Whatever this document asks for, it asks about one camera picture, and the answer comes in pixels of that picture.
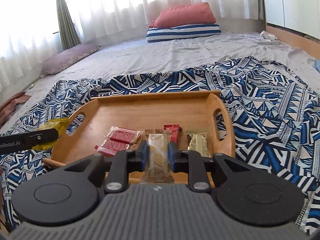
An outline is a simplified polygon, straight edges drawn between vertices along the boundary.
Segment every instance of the red snack package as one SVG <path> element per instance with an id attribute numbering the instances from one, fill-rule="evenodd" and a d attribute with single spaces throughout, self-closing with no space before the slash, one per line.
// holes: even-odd
<path id="1" fill-rule="evenodd" d="M 105 156 L 114 156 L 118 151 L 126 150 L 129 147 L 129 144 L 106 139 L 101 146 L 96 145 L 95 149 Z"/>
<path id="2" fill-rule="evenodd" d="M 112 141 L 122 142 L 126 144 L 135 144 L 141 133 L 141 131 L 137 130 L 130 130 L 121 127 L 111 127 L 109 138 Z"/>
<path id="3" fill-rule="evenodd" d="M 182 128 L 178 124 L 166 124 L 164 125 L 165 131 L 171 131 L 171 135 L 169 137 L 169 140 L 171 142 L 175 142 L 178 144 L 179 140 L 179 131 L 182 130 Z"/>

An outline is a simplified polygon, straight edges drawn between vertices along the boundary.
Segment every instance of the blue and white striped cushion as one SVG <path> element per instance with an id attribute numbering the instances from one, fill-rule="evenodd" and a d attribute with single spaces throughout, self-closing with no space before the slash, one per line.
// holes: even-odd
<path id="1" fill-rule="evenodd" d="M 147 32 L 147 42 L 196 38 L 220 33 L 217 24 L 187 24 L 167 29 L 150 28 Z"/>

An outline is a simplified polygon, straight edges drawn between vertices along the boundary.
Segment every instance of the wooden tray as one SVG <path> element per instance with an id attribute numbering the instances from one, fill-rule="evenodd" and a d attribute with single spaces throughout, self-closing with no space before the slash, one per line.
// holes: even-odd
<path id="1" fill-rule="evenodd" d="M 69 123 L 83 114 L 85 119 L 72 135 L 63 133 L 52 149 L 51 159 L 44 163 L 61 167 L 96 153 L 94 147 L 101 145 L 111 126 L 134 130 L 162 129 L 165 124 L 179 124 L 184 131 L 208 132 L 209 149 L 212 154 L 221 152 L 235 157 L 235 138 L 230 115 L 219 98 L 220 91 L 193 91 L 145 93 L 123 96 L 92 98 L 79 108 Z M 220 141 L 215 117 L 222 112 L 226 137 Z M 179 148 L 187 144 L 182 139 Z M 133 172 L 129 181 L 139 182 L 142 172 Z M 185 173 L 173 174 L 175 182 L 187 183 Z"/>

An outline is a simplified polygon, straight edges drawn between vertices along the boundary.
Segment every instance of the yellow snack package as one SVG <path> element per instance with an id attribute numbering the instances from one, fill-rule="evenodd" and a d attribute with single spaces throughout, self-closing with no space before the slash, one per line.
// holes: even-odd
<path id="1" fill-rule="evenodd" d="M 35 129 L 35 131 L 54 128 L 54 129 L 56 129 L 58 131 L 58 134 L 59 134 L 59 137 L 60 137 L 61 134 L 66 131 L 68 125 L 69 125 L 69 118 L 67 118 L 67 117 L 56 118 L 56 119 L 51 119 L 51 120 L 49 120 L 48 122 L 46 122 L 44 124 L 41 124 L 37 129 Z M 38 144 L 36 146 L 33 146 L 32 149 L 33 150 L 39 150 L 39 151 L 48 150 L 51 147 L 53 147 L 55 142 L 56 141 L 48 142 L 48 143 L 45 143 L 45 144 Z"/>

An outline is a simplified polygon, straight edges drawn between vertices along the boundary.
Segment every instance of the blue and white geometric blanket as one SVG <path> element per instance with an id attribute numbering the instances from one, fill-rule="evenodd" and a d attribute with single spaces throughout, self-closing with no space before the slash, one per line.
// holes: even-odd
<path id="1" fill-rule="evenodd" d="M 266 69 L 268 64 L 283 67 L 299 84 Z M 32 131 L 49 119 L 69 117 L 93 96 L 215 89 L 221 90 L 232 118 L 236 157 L 301 188 L 305 206 L 296 223 L 312 234 L 320 225 L 320 94 L 275 61 L 244 57 L 175 72 L 117 76 L 108 82 L 60 80 L 6 134 Z M 0 156 L 5 217 L 14 227 L 19 221 L 11 205 L 12 192 L 21 182 L 46 172 L 43 157 L 50 157 L 50 150 Z"/>

